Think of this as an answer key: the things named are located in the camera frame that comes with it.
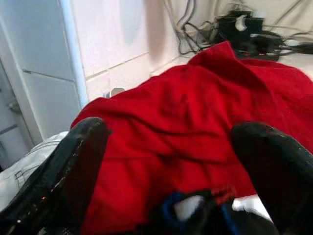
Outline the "white cabinet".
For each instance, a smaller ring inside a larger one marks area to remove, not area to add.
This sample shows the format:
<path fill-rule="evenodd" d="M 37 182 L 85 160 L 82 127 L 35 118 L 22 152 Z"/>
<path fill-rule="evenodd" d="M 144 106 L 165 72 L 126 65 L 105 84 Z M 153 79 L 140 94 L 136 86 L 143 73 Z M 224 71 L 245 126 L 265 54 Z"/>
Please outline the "white cabinet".
<path fill-rule="evenodd" d="M 0 101 L 3 168 L 87 104 L 71 0 L 0 0 Z"/>

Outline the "dark blue and white garment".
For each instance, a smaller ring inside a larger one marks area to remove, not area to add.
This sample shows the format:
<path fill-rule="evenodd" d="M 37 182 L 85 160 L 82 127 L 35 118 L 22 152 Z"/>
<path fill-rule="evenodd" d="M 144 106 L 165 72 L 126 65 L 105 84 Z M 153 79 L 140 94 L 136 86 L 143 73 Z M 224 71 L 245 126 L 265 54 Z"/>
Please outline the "dark blue and white garment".
<path fill-rule="evenodd" d="M 173 192 L 136 235 L 279 235 L 270 220 L 233 209 L 233 201 L 228 189 Z"/>

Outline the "red cloth garment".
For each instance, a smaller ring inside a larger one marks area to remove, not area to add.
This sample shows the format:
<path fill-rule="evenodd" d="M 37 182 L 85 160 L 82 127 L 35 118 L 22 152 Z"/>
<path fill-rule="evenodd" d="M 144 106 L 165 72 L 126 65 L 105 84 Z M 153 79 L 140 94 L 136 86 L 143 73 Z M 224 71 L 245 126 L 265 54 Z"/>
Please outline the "red cloth garment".
<path fill-rule="evenodd" d="M 89 103 L 74 120 L 112 130 L 82 235 L 134 230 L 173 191 L 233 188 L 255 194 L 230 143 L 231 128 L 260 121 L 313 150 L 313 81 L 297 68 L 239 60 L 217 44 L 138 87 Z"/>

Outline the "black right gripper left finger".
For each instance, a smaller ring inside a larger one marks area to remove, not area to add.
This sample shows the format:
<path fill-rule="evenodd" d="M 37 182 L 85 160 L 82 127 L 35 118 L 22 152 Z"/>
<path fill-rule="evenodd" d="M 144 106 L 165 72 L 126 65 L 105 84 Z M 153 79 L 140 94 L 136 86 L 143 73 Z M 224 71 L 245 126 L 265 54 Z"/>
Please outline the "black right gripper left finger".
<path fill-rule="evenodd" d="M 110 131 L 78 122 L 0 211 L 0 235 L 80 235 Z"/>

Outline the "black power adapter box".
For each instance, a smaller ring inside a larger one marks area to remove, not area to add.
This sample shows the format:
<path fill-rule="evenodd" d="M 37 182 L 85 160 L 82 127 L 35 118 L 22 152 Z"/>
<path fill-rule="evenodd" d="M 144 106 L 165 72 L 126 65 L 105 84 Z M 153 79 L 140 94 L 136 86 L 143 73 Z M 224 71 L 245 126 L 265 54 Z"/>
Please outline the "black power adapter box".
<path fill-rule="evenodd" d="M 263 22 L 264 18 L 254 16 L 251 11 L 231 10 L 216 19 L 214 43 L 228 41 L 236 50 L 249 47 L 252 39 L 262 32 Z"/>

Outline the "white wall socket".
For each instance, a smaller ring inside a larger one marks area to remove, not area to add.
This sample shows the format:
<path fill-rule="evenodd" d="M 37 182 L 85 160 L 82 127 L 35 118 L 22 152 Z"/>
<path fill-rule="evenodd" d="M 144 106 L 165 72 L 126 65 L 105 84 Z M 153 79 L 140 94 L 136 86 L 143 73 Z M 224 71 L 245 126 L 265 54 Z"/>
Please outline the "white wall socket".
<path fill-rule="evenodd" d="M 122 92 L 125 92 L 124 88 L 120 88 L 120 87 L 113 88 L 113 89 L 107 91 L 106 93 L 103 93 L 103 98 L 111 98 L 111 97 L 113 97 L 117 94 L 120 94 Z"/>

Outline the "black power strip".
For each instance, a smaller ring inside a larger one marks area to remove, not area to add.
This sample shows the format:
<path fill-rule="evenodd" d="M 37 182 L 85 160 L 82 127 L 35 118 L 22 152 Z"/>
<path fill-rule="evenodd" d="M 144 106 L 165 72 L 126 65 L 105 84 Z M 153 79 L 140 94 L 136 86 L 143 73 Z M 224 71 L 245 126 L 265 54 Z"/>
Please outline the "black power strip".
<path fill-rule="evenodd" d="M 257 49 L 239 49 L 234 50 L 238 59 L 257 59 L 277 62 L 280 58 L 279 54 L 260 52 Z"/>

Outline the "white cloth garment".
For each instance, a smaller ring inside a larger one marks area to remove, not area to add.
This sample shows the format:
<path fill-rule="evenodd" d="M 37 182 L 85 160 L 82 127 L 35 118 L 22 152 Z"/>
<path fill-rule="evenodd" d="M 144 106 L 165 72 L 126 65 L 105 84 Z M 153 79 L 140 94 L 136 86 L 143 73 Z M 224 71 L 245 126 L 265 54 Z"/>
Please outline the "white cloth garment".
<path fill-rule="evenodd" d="M 67 134 L 68 132 L 64 131 L 46 139 L 0 173 L 0 211 L 9 204 L 30 175 L 49 157 Z"/>

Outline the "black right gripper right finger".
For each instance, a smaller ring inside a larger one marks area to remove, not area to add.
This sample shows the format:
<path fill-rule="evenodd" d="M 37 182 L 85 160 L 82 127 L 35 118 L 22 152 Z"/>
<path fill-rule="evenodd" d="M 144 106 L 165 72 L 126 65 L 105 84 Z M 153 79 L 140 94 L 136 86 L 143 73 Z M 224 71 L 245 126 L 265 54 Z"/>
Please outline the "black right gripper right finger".
<path fill-rule="evenodd" d="M 281 235 L 313 235 L 313 154 L 292 136 L 257 122 L 231 129 L 240 163 Z"/>

